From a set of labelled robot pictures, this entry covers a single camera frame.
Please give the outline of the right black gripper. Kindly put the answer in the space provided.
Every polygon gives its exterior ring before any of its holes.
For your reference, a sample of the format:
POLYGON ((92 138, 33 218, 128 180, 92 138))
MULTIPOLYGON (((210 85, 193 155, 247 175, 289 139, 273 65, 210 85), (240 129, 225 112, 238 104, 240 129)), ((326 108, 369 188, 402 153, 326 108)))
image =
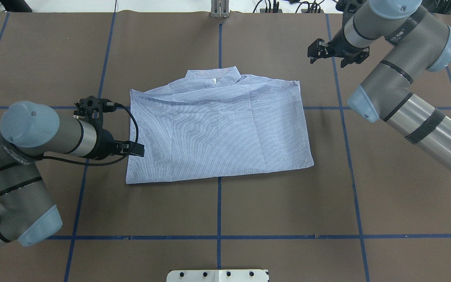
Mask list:
POLYGON ((366 47, 360 53, 357 53, 356 46, 353 46, 346 39, 344 30, 339 30, 329 43, 318 38, 307 48, 307 57, 310 59, 310 64, 314 64, 318 59, 337 57, 343 58, 340 67, 344 68, 354 63, 361 64, 369 56, 370 47, 366 47))

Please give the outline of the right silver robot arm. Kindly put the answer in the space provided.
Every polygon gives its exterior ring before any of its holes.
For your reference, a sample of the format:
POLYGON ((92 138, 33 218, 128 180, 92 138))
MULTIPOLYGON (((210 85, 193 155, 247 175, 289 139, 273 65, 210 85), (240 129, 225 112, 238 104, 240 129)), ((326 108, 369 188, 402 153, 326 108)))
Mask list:
POLYGON ((311 63, 341 58, 341 67, 362 63, 379 38, 392 50, 348 98, 357 114, 374 123, 383 120, 407 141, 451 171, 451 118, 412 91, 422 72, 437 72, 451 63, 451 27, 420 0, 368 0, 325 42, 308 46, 311 63))

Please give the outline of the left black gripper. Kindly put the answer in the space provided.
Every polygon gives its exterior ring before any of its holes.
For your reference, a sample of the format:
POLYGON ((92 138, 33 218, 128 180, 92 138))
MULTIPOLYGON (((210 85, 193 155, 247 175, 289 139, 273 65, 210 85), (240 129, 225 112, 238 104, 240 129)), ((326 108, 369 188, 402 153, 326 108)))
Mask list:
POLYGON ((97 144, 92 150, 92 159, 103 160, 115 155, 144 157, 145 146, 137 142, 116 140, 108 130, 100 130, 97 137, 97 144))

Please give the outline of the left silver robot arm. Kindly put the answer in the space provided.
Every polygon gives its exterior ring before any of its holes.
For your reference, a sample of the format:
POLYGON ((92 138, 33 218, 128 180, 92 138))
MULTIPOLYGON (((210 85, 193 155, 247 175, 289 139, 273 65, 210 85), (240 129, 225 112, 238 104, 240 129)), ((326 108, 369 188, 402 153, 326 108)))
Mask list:
POLYGON ((0 247, 18 241, 28 247, 56 234, 63 222, 36 163, 50 159, 80 166, 108 166, 144 156, 138 139, 120 141, 103 128, 106 113, 128 107, 94 96, 75 102, 73 116, 45 104, 20 101, 0 121, 0 247))

